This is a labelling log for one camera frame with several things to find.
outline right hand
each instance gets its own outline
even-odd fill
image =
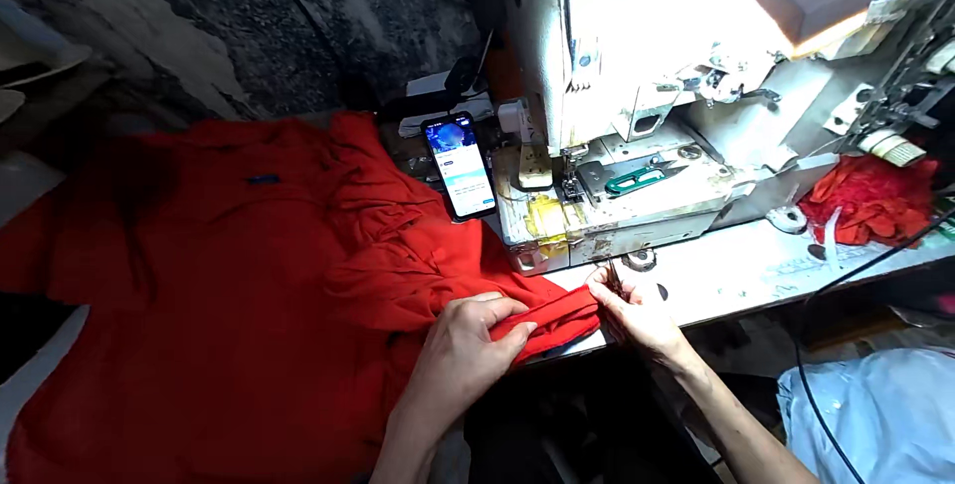
[[[606,307],[627,334],[643,346],[651,359],[668,368],[686,368],[696,351],[667,312],[656,285],[638,288],[633,281],[624,282],[626,300],[606,287],[609,269],[599,268],[587,278],[590,294]]]

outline fabric pile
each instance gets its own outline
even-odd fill
[[[842,156],[799,202],[823,241],[825,224],[842,206],[836,242],[863,245],[870,239],[898,245],[929,223],[932,175],[938,162],[924,159],[900,169],[875,156]]]
[[[0,229],[0,290],[92,306],[17,417],[12,484],[348,481],[449,300],[527,304],[493,332],[536,321],[520,359],[599,323],[452,223],[370,115],[204,122],[92,161]]]

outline industrial sewing machine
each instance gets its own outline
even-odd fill
[[[918,35],[873,53],[913,0],[504,1],[526,116],[522,145],[495,152],[492,169],[524,275],[791,208],[835,152],[905,166],[925,152],[900,134],[938,124],[903,102],[916,80],[890,79]],[[946,83],[930,87],[936,102]],[[787,215],[797,229],[801,213]]]

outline red fabric scraps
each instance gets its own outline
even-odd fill
[[[530,306],[522,358],[598,324],[589,295],[452,223],[357,113],[114,140],[0,251],[0,289],[92,305],[16,419],[12,484],[347,481],[448,300]]]
[[[842,156],[799,202],[816,239],[824,239],[825,224],[837,207],[836,241],[862,245],[870,239],[898,245],[928,225],[932,175],[938,162],[924,159],[900,169],[872,155]]]

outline metal plate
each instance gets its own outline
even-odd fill
[[[662,160],[663,157],[656,153],[607,166],[599,161],[591,161],[577,166],[577,174],[580,184],[583,185],[590,198],[595,202],[600,202],[600,199],[607,195],[606,183],[615,176],[633,173],[648,165],[660,163]]]

